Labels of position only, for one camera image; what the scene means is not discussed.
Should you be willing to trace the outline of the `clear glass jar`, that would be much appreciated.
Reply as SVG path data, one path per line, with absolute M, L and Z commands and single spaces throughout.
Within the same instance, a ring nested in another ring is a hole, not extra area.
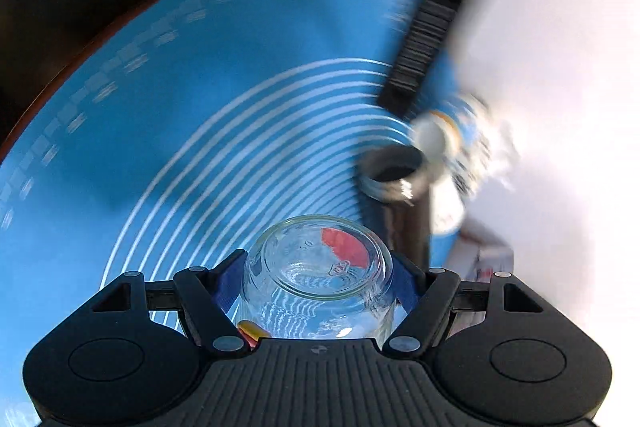
M 330 216 L 273 225 L 250 248 L 238 319 L 273 338 L 371 338 L 392 330 L 393 260 L 369 229 Z

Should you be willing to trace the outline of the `white paper cup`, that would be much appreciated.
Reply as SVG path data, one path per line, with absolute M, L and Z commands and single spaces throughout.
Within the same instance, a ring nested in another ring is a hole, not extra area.
M 431 231 L 434 235 L 457 232 L 465 218 L 465 205 L 451 172 L 444 168 L 431 185 Z

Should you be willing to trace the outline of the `blue sailboat paper cup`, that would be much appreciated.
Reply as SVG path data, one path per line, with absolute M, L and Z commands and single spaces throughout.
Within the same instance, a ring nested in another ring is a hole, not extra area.
M 411 141 L 427 158 L 468 170 L 469 148 L 476 135 L 475 114 L 470 103 L 472 96 L 449 95 L 413 118 Z

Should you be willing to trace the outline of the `black thermos flask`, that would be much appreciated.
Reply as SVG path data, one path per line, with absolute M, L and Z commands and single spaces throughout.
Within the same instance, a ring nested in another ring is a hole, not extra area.
M 422 270 L 431 261 L 432 187 L 443 173 L 418 148 L 397 143 L 368 150 L 357 162 L 363 225 Z

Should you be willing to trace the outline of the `blue silicone baking mat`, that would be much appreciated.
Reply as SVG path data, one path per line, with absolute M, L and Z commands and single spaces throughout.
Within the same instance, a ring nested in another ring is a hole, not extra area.
M 70 75 L 1 166 L 1 421 L 28 350 L 138 270 L 214 265 L 299 213 L 356 218 L 352 155 L 416 0 L 162 0 Z

